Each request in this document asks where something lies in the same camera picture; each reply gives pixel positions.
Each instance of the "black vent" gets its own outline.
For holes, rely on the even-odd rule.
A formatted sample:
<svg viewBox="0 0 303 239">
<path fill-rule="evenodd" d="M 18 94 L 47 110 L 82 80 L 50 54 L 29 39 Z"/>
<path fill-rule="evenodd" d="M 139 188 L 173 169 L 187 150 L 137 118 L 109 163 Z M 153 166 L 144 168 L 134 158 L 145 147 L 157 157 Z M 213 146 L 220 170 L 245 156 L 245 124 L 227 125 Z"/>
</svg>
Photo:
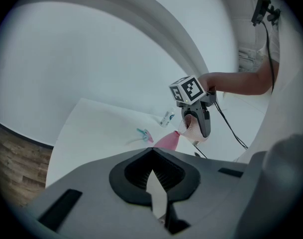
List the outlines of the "black vent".
<svg viewBox="0 0 303 239">
<path fill-rule="evenodd" d="M 136 187 L 146 190 L 152 170 L 165 191 L 175 187 L 185 177 L 185 172 L 181 167 L 154 151 L 129 164 L 125 169 L 125 177 Z"/>
</svg>

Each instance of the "human arm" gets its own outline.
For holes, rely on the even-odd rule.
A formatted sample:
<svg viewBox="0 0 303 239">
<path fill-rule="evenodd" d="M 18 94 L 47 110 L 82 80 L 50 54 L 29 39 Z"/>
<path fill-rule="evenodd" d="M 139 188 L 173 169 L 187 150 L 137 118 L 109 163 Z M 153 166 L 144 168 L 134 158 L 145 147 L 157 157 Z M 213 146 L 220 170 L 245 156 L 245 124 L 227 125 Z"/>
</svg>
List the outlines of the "human arm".
<svg viewBox="0 0 303 239">
<path fill-rule="evenodd" d="M 275 80 L 279 70 L 279 63 L 272 60 Z M 218 91 L 241 95 L 261 95 L 272 86 L 271 66 L 265 56 L 257 72 L 238 73 L 208 73 L 199 77 L 199 82 L 205 91 L 215 87 Z"/>
</svg>

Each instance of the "pink object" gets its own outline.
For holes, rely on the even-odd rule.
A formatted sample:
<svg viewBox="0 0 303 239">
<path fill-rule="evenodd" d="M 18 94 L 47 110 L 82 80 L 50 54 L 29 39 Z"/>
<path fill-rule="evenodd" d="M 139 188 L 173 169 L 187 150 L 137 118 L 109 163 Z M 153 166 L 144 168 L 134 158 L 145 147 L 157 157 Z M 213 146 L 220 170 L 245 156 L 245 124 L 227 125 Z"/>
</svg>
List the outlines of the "pink object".
<svg viewBox="0 0 303 239">
<path fill-rule="evenodd" d="M 177 131 L 174 131 L 165 137 L 161 138 L 154 147 L 156 148 L 165 148 L 176 150 L 178 142 L 179 142 L 180 134 Z"/>
<path fill-rule="evenodd" d="M 152 136 L 151 136 L 151 134 L 149 133 L 149 131 L 145 129 L 145 132 L 146 132 L 146 134 L 147 134 L 147 136 L 148 136 L 148 141 L 153 142 Z"/>
</svg>

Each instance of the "small bottle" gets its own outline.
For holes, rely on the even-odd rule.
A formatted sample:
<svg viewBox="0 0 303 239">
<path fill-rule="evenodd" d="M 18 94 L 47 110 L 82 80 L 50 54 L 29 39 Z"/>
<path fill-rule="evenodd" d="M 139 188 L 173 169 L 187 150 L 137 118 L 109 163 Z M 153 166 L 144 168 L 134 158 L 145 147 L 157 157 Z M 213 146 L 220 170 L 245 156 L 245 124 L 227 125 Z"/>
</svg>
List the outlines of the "small bottle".
<svg viewBox="0 0 303 239">
<path fill-rule="evenodd" d="M 170 120 L 173 118 L 174 115 L 175 115 L 175 108 L 171 107 L 171 109 L 166 112 L 165 116 L 161 120 L 160 126 L 167 127 L 167 125 L 169 124 Z"/>
</svg>

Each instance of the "black slot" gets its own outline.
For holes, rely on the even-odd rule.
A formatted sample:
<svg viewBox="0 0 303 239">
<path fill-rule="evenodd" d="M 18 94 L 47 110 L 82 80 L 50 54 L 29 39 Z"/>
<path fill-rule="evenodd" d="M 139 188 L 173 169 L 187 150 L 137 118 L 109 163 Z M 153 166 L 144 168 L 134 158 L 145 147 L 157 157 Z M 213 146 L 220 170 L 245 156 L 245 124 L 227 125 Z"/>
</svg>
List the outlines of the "black slot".
<svg viewBox="0 0 303 239">
<path fill-rule="evenodd" d="M 238 178 L 241 178 L 242 175 L 243 175 L 243 172 L 228 169 L 228 168 L 220 168 L 218 170 L 218 172 L 225 173 L 225 174 L 228 174 L 228 175 L 231 175 L 231 176 L 234 176 L 234 177 L 238 177 Z"/>
<path fill-rule="evenodd" d="M 39 222 L 56 231 L 81 197 L 82 192 L 67 190 L 40 218 Z"/>
</svg>

